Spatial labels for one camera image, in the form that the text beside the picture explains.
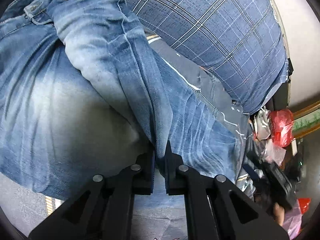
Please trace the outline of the grey patterned bed sheet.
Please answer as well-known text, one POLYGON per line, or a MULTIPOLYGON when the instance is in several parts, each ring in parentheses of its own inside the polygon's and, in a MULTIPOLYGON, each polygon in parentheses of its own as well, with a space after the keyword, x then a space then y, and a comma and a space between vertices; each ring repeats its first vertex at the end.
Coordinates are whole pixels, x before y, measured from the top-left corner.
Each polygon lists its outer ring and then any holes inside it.
MULTIPOLYGON (((185 164, 236 183, 250 146, 248 117, 221 82, 150 41, 171 103, 169 140, 185 164)), ((1 208, 28 234, 48 216, 46 198, 66 200, 95 174, 133 164, 149 141, 127 105, 114 110, 76 70, 57 38, 1 49, 1 208)))

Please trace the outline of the light blue denim jeans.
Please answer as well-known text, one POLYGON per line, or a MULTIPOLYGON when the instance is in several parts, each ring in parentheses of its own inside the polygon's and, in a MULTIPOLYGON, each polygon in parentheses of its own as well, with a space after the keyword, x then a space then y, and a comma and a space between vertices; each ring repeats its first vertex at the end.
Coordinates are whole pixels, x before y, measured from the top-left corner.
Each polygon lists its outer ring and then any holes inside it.
POLYGON ((163 164, 173 112, 155 53, 125 0, 14 0, 1 17, 1 49, 57 38, 98 94, 134 120, 163 164))

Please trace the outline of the red plastic bag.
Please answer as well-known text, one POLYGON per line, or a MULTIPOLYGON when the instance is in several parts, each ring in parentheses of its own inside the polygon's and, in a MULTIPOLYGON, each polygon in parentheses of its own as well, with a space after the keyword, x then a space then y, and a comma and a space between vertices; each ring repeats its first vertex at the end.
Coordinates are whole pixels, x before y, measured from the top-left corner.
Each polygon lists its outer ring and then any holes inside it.
POLYGON ((271 125, 271 139, 279 147, 287 147, 293 140, 293 113, 288 109, 271 111, 268 115, 271 125))

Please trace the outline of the silver crumpled bag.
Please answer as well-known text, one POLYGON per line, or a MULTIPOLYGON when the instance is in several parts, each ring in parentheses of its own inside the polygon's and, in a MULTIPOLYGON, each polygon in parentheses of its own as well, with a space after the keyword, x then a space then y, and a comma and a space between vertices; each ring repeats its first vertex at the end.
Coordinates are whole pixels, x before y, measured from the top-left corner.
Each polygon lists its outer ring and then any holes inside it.
POLYGON ((258 140, 267 140, 271 135, 268 115, 269 110, 261 108, 254 116, 254 132, 258 140))

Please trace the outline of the blue plaid pillow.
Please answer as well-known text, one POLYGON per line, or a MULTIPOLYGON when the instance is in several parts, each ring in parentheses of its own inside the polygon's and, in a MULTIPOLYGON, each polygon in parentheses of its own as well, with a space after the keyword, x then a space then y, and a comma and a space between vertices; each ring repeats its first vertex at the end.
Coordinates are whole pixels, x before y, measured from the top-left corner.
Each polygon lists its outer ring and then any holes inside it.
POLYGON ((140 22, 217 77, 248 114, 286 80, 281 29, 269 0, 126 0, 140 22))

